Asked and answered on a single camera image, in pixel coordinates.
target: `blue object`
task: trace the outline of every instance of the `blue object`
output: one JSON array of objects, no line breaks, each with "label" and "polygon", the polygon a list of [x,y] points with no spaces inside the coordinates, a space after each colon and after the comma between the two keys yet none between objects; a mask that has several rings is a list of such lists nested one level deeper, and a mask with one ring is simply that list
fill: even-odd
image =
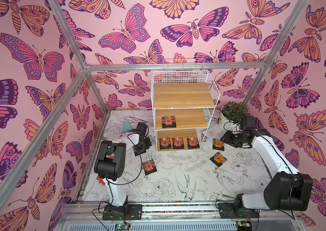
[{"label": "blue object", "polygon": [[128,132],[131,129],[132,129],[132,127],[131,127],[131,124],[129,122],[124,122],[123,123],[122,132]]}]

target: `wooden shelf board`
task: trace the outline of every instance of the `wooden shelf board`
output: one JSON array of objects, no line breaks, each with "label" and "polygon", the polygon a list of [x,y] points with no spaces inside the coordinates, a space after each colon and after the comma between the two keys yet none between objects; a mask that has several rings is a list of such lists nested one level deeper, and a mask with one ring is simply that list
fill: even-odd
[{"label": "wooden shelf board", "polygon": [[[188,128],[207,127],[204,111],[202,108],[195,109],[157,109],[156,110],[156,127],[155,130],[176,130]],[[175,116],[176,127],[162,127],[161,119],[163,116]]]},{"label": "wooden shelf board", "polygon": [[[188,149],[187,138],[197,138],[196,129],[181,129],[181,130],[166,130],[166,131],[157,131],[158,132],[158,151],[183,151],[183,150],[199,150],[200,148]],[[160,138],[170,138],[171,147],[172,138],[183,138],[184,139],[184,149],[160,149],[159,139]]]},{"label": "wooden shelf board", "polygon": [[154,108],[213,108],[207,83],[154,84]]}]

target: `potted plant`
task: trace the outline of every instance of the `potted plant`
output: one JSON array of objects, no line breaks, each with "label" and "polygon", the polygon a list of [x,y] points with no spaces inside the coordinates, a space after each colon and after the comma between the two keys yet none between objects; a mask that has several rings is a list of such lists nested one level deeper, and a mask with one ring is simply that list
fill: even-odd
[{"label": "potted plant", "polygon": [[232,125],[238,123],[248,112],[245,106],[240,103],[228,102],[221,108],[218,125],[222,130],[232,130]]}]

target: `bird drawing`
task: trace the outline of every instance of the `bird drawing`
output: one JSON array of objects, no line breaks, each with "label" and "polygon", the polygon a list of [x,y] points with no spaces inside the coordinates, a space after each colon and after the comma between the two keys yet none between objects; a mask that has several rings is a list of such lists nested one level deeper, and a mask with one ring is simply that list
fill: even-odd
[{"label": "bird drawing", "polygon": [[174,176],[176,178],[176,183],[178,189],[181,191],[181,193],[185,193],[185,200],[192,200],[193,197],[195,196],[195,190],[196,190],[196,180],[193,188],[190,186],[190,176],[184,173],[185,179],[186,179],[186,187],[181,185],[180,182],[177,180],[176,175]]}]

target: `green leaves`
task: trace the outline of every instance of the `green leaves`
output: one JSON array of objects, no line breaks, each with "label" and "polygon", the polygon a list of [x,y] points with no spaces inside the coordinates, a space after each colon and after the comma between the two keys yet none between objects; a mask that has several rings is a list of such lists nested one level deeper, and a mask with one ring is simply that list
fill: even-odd
[{"label": "green leaves", "polygon": [[228,102],[221,110],[221,113],[231,121],[240,121],[247,112],[245,106],[235,102]]}]

